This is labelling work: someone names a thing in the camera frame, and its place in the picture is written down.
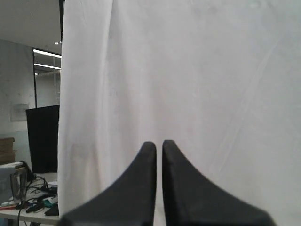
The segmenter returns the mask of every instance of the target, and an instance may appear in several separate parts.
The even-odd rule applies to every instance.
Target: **white curtain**
[[[301,224],[301,1],[67,0],[60,214],[177,142],[218,186]]]

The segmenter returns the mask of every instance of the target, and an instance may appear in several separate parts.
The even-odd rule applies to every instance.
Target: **black computer monitor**
[[[26,110],[34,173],[57,172],[59,105]]]

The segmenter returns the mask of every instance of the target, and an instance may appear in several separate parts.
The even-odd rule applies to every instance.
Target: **ceiling light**
[[[53,68],[53,69],[61,70],[60,67],[54,67],[54,66],[49,66],[49,65],[42,65],[42,64],[37,64],[37,63],[35,63],[34,65],[40,66],[40,67],[48,67],[48,68]]]
[[[60,58],[60,59],[62,59],[62,56],[61,56],[61,55],[54,54],[54,53],[48,53],[48,52],[44,52],[44,51],[37,50],[37,49],[34,49],[33,52],[34,52],[34,53],[38,53],[38,54],[42,54],[42,55],[46,55],[46,56],[50,56],[50,57],[55,57],[55,58]]]

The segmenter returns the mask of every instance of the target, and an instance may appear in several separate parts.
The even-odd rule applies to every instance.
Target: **white desk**
[[[45,178],[47,182],[54,181],[57,179],[56,173],[45,173],[41,174],[39,176],[42,176]],[[39,196],[39,194],[28,194],[26,199]],[[26,209],[23,209],[20,214],[20,221],[29,221],[29,222],[36,222],[41,224],[47,224],[47,225],[56,225],[59,221],[59,216],[46,216],[45,211],[47,211],[48,208],[44,208],[41,211],[38,211],[36,213],[26,213]],[[17,220],[19,210],[0,210],[0,218],[4,219],[11,219],[11,220]]]

